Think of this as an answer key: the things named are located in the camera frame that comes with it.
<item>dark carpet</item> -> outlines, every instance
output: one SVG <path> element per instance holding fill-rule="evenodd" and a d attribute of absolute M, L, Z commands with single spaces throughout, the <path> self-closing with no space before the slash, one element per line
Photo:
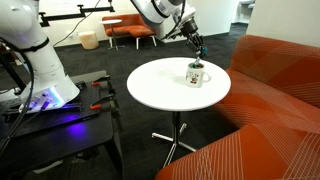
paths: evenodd
<path fill-rule="evenodd" d="M 233 24 L 230 33 L 204 37 L 209 51 L 204 60 L 210 61 L 223 69 L 230 63 L 230 57 L 238 38 L 245 34 L 247 25 Z M 25 180 L 82 180 L 82 179 L 134 179 L 151 180 L 161 169 L 171 145 L 159 139 L 152 139 L 152 132 L 171 135 L 171 113 L 146 107 L 135 101 L 129 94 L 126 81 L 130 73 L 138 66 L 167 57 L 192 57 L 195 54 L 186 46 L 185 41 L 161 43 L 154 47 L 152 39 L 142 39 L 140 49 L 135 49 L 135 39 L 118 39 L 118 44 L 125 44 L 119 51 L 108 50 L 108 41 L 100 42 L 94 50 L 84 50 L 81 45 L 56 48 L 66 71 L 70 76 L 106 70 L 111 76 L 120 105 L 121 122 L 124 131 L 120 134 L 123 154 L 123 173 L 118 172 L 109 159 L 105 149 L 99 148 L 99 155 L 86 162 L 74 161 L 74 156 L 64 159 L 64 163 L 41 174 L 28 172 Z M 23 81 L 28 82 L 28 75 L 23 66 L 15 66 Z M 0 69 L 0 90 L 16 86 L 11 78 Z M 187 128 L 181 141 L 201 148 L 232 132 L 235 128 L 212 107 L 181 113 L 182 122 Z M 173 160 L 190 152 L 178 148 Z"/>

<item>mug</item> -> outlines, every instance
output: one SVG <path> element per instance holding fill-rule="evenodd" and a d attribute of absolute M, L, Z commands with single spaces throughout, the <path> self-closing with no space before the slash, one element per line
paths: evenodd
<path fill-rule="evenodd" d="M 188 64 L 188 70 L 186 74 L 186 84 L 190 87 L 201 87 L 203 82 L 209 82 L 211 80 L 211 76 L 204 71 L 204 65 L 198 63 L 195 65 L 194 63 Z"/>

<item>white round table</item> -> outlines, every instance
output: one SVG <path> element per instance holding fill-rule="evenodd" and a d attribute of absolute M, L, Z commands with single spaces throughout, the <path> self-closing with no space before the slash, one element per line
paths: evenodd
<path fill-rule="evenodd" d="M 230 89 L 231 81 L 228 74 L 217 65 L 204 60 L 200 63 L 204 64 L 211 80 L 204 82 L 200 88 L 187 86 L 187 67 L 194 61 L 194 58 L 184 57 L 151 61 L 135 69 L 127 80 L 127 88 L 137 101 L 152 108 L 173 112 L 172 138 L 152 134 L 152 137 L 173 142 L 164 166 L 170 163 L 177 146 L 195 151 L 179 141 L 179 136 L 186 127 L 186 124 L 183 124 L 179 130 L 180 112 L 209 107 L 224 98 Z"/>
<path fill-rule="evenodd" d="M 105 20 L 105 21 L 101 21 L 100 22 L 100 24 L 107 24 L 107 25 L 110 26 L 110 29 L 111 29 L 111 32 L 112 32 L 112 37 L 111 38 L 114 39 L 115 46 L 114 47 L 112 46 L 112 39 L 111 39 L 111 41 L 110 41 L 111 47 L 109 49 L 116 48 L 118 50 L 118 48 L 120 48 L 120 47 L 125 47 L 124 45 L 121 45 L 121 46 L 117 45 L 117 40 L 116 40 L 117 37 L 116 37 L 116 35 L 114 33 L 114 30 L 113 30 L 113 27 L 112 27 L 113 24 L 117 24 L 117 23 L 120 23 L 120 22 L 122 22 L 121 19 L 109 19 L 109 20 Z"/>

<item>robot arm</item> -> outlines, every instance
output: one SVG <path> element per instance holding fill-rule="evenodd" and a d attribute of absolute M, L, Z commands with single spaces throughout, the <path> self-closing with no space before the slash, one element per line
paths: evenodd
<path fill-rule="evenodd" d="M 187 46 L 203 58 L 207 48 L 203 45 L 202 36 L 197 33 L 198 27 L 194 21 L 196 12 L 186 0 L 131 0 L 141 14 L 145 23 L 150 27 L 158 27 L 166 18 L 172 16 L 176 26 L 165 38 L 175 38 L 183 35 L 187 38 Z"/>

